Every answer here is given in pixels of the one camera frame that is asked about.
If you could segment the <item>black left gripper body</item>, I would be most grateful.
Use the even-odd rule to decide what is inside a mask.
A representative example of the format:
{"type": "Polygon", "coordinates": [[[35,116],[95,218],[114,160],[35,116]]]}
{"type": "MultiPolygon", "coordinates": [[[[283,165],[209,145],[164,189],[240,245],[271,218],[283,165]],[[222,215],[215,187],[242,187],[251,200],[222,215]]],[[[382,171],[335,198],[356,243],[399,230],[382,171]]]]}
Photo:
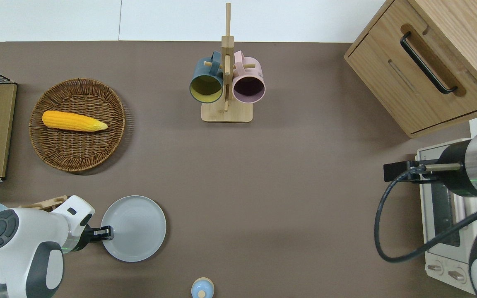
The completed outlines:
{"type": "Polygon", "coordinates": [[[82,241],[87,245],[88,243],[94,243],[103,241],[107,238],[107,226],[101,228],[91,228],[85,226],[82,234],[82,241]]]}

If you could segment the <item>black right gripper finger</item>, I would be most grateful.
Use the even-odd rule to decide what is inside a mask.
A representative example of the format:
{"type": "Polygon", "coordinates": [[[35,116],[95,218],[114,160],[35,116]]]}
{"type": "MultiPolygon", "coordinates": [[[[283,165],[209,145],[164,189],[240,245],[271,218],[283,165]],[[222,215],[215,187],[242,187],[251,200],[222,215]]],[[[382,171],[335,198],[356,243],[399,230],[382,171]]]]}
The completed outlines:
{"type": "Polygon", "coordinates": [[[410,169],[410,161],[397,161],[383,165],[384,173],[403,173],[410,169]]]}
{"type": "Polygon", "coordinates": [[[383,172],[383,179],[385,182],[393,182],[398,180],[399,182],[409,182],[410,181],[410,174],[406,171],[401,172],[392,172],[392,171],[384,171],[383,172]]]}

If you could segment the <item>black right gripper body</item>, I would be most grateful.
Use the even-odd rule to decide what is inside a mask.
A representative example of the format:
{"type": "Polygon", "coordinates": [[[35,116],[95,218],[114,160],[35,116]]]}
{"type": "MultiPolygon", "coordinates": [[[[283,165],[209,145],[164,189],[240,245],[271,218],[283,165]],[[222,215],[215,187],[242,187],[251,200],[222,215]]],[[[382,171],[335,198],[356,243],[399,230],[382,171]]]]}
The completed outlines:
{"type": "MultiPolygon", "coordinates": [[[[418,166],[426,166],[437,164],[437,159],[433,160],[422,160],[422,161],[408,161],[409,168],[414,168],[418,166]]],[[[438,181],[439,178],[435,174],[431,174],[430,172],[424,173],[411,173],[408,176],[408,181],[414,184],[426,184],[426,183],[433,183],[438,181]]]]}

